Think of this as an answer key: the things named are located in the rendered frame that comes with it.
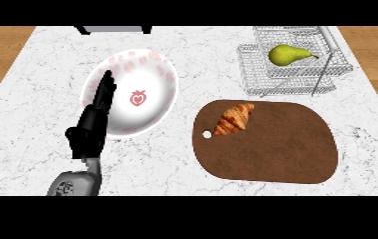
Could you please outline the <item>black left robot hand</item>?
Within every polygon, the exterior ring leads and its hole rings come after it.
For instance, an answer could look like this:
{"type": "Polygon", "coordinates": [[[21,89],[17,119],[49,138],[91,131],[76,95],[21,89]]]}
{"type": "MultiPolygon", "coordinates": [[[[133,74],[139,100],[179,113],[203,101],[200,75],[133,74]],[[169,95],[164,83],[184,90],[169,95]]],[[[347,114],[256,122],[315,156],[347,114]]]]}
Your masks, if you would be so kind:
{"type": "Polygon", "coordinates": [[[85,108],[77,126],[65,131],[74,159],[101,156],[116,89],[113,72],[107,71],[98,85],[94,102],[85,108]]]}

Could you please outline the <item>brown cutting board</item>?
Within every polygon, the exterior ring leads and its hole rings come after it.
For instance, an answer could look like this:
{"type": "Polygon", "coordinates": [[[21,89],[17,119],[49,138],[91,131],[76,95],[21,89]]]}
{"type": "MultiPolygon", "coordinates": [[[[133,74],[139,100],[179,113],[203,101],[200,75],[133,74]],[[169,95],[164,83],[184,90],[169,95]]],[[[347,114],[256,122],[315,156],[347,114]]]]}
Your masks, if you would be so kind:
{"type": "Polygon", "coordinates": [[[328,124],[305,105],[257,101],[247,129],[206,137],[237,100],[210,102],[198,112],[192,145],[207,172],[219,178],[318,184],[334,175],[339,150],[328,124]]]}

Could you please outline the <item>green pear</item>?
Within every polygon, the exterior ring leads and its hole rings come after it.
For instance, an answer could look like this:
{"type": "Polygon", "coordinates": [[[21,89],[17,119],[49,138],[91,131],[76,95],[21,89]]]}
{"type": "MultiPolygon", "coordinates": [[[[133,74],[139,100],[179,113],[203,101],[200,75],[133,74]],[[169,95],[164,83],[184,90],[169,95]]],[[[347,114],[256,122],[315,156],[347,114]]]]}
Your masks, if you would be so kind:
{"type": "Polygon", "coordinates": [[[296,61],[303,60],[311,57],[318,58],[318,56],[308,49],[294,47],[287,44],[278,45],[269,51],[269,61],[277,66],[288,66],[296,61]]]}

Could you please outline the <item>white plate with strawberry print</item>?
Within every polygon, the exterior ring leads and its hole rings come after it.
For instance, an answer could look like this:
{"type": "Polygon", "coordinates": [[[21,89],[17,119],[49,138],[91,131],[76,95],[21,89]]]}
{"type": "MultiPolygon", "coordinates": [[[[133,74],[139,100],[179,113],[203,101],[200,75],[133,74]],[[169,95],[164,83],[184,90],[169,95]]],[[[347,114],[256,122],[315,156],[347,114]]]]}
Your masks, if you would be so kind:
{"type": "Polygon", "coordinates": [[[153,130],[169,115],[179,94],[179,76],[169,58],[150,49],[110,56],[89,74],[80,106],[95,100],[101,79],[113,72],[117,89],[108,115],[107,137],[132,138],[153,130]]]}

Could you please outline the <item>grey appliance with black legs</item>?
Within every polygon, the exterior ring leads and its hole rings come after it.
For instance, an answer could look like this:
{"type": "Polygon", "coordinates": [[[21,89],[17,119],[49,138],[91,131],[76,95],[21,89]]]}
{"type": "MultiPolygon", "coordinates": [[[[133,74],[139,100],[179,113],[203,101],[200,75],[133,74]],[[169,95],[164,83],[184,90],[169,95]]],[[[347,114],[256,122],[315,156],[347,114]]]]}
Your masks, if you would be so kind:
{"type": "Polygon", "coordinates": [[[141,32],[150,34],[153,31],[151,26],[77,26],[76,29],[83,35],[99,32],[141,32]]]}

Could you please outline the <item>golden croissant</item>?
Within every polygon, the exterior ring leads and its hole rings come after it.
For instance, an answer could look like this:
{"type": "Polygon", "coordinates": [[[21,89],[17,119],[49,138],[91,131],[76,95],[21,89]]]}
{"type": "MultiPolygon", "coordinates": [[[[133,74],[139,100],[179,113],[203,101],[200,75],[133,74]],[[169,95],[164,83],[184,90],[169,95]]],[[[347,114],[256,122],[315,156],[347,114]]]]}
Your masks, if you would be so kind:
{"type": "Polygon", "coordinates": [[[216,124],[213,135],[231,135],[246,130],[253,110],[254,105],[252,103],[237,104],[228,108],[216,124]]]}

